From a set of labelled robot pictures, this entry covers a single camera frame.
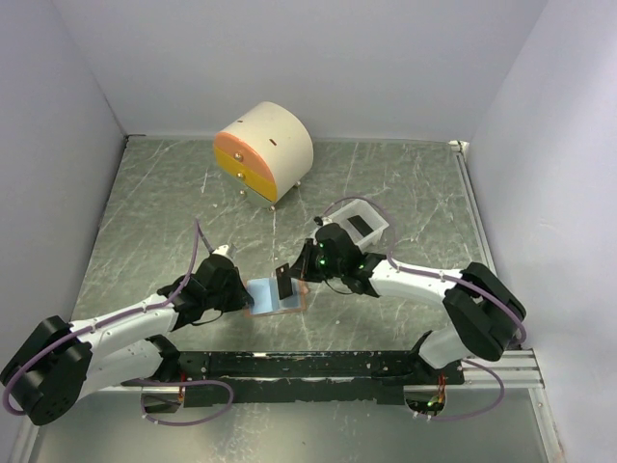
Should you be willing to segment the pink leather card holder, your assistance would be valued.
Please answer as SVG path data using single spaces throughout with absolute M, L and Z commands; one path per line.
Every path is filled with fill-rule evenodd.
M 304 282 L 292 279 L 292 294 L 279 298 L 277 280 L 274 277 L 253 279 L 246 282 L 246 290 L 253 298 L 245 314 L 249 317 L 263 317 L 302 312 L 307 309 L 306 296 L 309 289 Z

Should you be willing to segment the white plastic card bin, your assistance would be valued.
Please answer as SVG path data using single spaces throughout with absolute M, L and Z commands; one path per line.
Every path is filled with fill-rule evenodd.
M 377 245 L 389 227 L 389 222 L 372 204 L 360 199 L 330 213 L 329 218 L 339 224 L 363 252 Z

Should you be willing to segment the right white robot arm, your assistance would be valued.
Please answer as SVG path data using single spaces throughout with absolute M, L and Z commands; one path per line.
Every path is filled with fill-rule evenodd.
M 511 342 L 526 337 L 525 308 L 480 262 L 453 270 L 406 264 L 361 250 L 341 226 L 329 224 L 305 240 L 289 272 L 306 283 L 338 279 L 354 294 L 444 308 L 449 324 L 423 335 L 413 348 L 409 371 L 419 383 L 432 382 L 445 366 L 469 356 L 496 362 Z

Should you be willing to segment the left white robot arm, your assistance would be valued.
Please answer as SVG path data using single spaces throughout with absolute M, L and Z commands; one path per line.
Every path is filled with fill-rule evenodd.
M 41 321 L 1 372 L 2 404 L 42 426 L 107 387 L 170 384 L 180 361 L 168 335 L 201 325 L 209 311 L 237 312 L 252 302 L 232 250 L 223 245 L 196 271 L 129 307 L 73 322 L 57 315 Z

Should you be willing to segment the stack of cards in bin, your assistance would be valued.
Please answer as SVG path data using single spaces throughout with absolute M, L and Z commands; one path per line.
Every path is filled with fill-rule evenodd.
M 362 237 L 369 236 L 374 232 L 374 229 L 361 217 L 361 215 L 349 217 L 348 222 Z

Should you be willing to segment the cream round drawer cabinet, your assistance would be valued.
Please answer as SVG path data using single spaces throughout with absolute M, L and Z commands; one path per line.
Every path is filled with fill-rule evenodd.
M 273 209 L 310 171 L 313 142 L 302 122 L 279 104 L 262 101 L 219 131 L 217 165 L 250 203 Z

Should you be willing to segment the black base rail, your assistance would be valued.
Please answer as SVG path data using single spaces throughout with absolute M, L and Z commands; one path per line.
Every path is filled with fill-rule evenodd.
M 382 351 L 182 351 L 167 379 L 149 379 L 157 386 L 184 379 L 218 380 L 231 386 L 236 403 L 374 401 L 405 402 L 404 389 L 437 389 L 464 383 L 458 361 L 438 370 L 424 367 L 410 350 Z

